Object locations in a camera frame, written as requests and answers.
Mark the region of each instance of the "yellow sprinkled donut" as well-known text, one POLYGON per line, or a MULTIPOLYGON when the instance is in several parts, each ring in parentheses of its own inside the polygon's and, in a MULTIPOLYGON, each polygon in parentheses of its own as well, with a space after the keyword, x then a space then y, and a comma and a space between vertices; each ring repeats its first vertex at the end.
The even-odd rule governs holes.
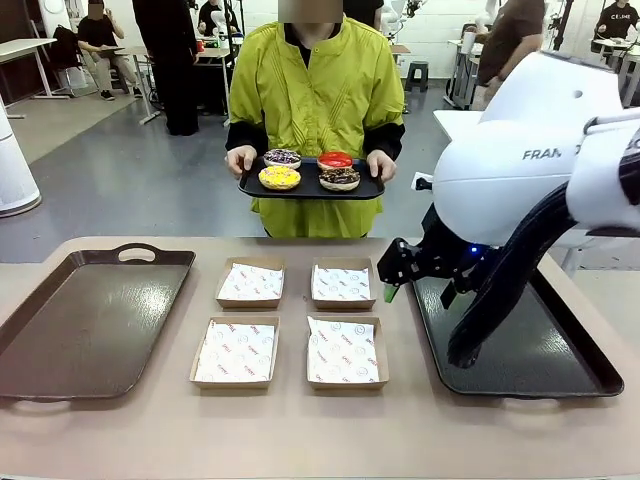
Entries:
POLYGON ((300 174, 288 167, 263 168, 258 175, 260 183, 270 190, 291 190, 300 183, 300 174))

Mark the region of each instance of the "gray floor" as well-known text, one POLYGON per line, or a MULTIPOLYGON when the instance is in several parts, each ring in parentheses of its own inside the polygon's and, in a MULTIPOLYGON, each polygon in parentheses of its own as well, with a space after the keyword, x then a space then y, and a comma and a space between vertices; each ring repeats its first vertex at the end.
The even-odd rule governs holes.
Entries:
MULTIPOLYGON (((409 186, 417 170, 433 171, 448 143, 432 116, 444 108, 442 94, 432 88, 408 97, 412 113, 405 119, 399 172, 388 185, 374 236, 422 235, 431 195, 409 186)), ((199 134, 176 138, 165 133, 161 119, 139 126, 141 116, 137 102, 31 165, 44 201, 29 213, 0 219, 0 262, 42 261, 80 236, 263 235, 249 198, 227 173, 226 131, 218 118, 202 118, 199 134)), ((595 268, 640 266, 634 263, 640 255, 629 248, 590 259, 585 265, 595 268)))

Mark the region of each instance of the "person in black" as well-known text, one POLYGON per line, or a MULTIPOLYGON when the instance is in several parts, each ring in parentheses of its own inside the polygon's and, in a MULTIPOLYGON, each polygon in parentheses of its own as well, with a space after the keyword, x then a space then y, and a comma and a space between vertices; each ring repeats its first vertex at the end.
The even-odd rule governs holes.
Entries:
POLYGON ((124 31, 114 20, 111 10, 104 10, 102 0, 89 0, 89 15, 78 25, 78 46, 83 51, 85 63, 95 78, 101 97, 107 101, 115 100, 111 94, 110 70, 113 66, 133 86, 134 96, 142 98, 138 78, 127 59, 109 50, 118 46, 114 35, 124 39, 124 31))
POLYGON ((635 28, 639 18, 629 0, 618 0, 602 10, 596 24, 596 38, 627 38, 629 27, 635 28))
MULTIPOLYGON (((211 18, 211 13, 221 12, 222 8, 218 4, 220 0, 208 0, 202 7, 200 7, 200 15, 198 16, 198 32, 205 37, 213 35, 213 29, 216 28, 216 24, 211 18)), ((235 12, 231 12, 231 33, 240 31, 238 26, 238 19, 235 12)))
POLYGON ((193 64, 198 45, 185 0, 133 0, 136 23, 153 61, 153 75, 171 135, 198 131, 193 64))
POLYGON ((343 0, 344 14, 371 28, 380 30, 384 0, 343 0))

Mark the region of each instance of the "person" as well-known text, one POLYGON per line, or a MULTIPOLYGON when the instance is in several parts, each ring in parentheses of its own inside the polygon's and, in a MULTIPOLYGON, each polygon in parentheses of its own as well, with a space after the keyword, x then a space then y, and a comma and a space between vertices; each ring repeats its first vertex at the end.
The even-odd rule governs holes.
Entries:
POLYGON ((100 96, 106 101, 113 101, 111 93, 111 68, 120 70, 124 78, 132 85, 133 95, 142 98, 138 88, 138 78, 129 61, 116 55, 112 47, 117 47, 116 39, 124 39, 124 31, 113 18, 111 10, 104 10, 102 0, 89 0, 89 15, 78 25, 78 46, 83 51, 87 68, 95 78, 100 96))
POLYGON ((344 14, 380 31, 384 0, 343 0, 344 14))
POLYGON ((133 0, 140 34, 153 61, 153 76, 170 135, 198 131, 194 63, 198 45, 184 0, 133 0))
POLYGON ((544 14, 544 0, 509 0, 498 12, 491 32, 476 36, 484 49, 472 110, 485 110, 518 64, 540 50, 544 14))
POLYGON ((640 17, 638 11, 629 5, 629 0, 617 0, 602 10, 596 24, 597 38, 627 38, 629 27, 634 27, 640 17))
MULTIPOLYGON (((213 12, 223 11, 220 7, 221 0, 208 0, 202 7, 200 7, 200 14, 198 16, 198 32, 205 37, 213 35, 213 29, 217 28, 215 22, 211 18, 213 12)), ((238 26, 238 19, 235 12, 231 12, 231 33, 240 31, 238 26)))
MULTIPOLYGON (((240 50, 231 86, 227 165, 239 177, 269 149, 304 157, 341 151, 366 158, 388 182, 402 149, 404 92, 387 40, 342 17, 336 2, 290 0, 294 14, 255 30, 240 50)), ((359 238, 381 200, 254 199, 268 235, 359 238)))

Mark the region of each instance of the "brown tray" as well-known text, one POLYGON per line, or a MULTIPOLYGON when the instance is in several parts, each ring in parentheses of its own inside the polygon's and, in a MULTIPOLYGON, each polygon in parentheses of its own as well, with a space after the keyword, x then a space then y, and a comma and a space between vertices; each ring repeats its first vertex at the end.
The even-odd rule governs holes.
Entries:
POLYGON ((113 398, 138 381, 193 252, 131 243, 70 254, 0 328, 0 397, 113 398), (121 260, 131 249, 153 260, 121 260))

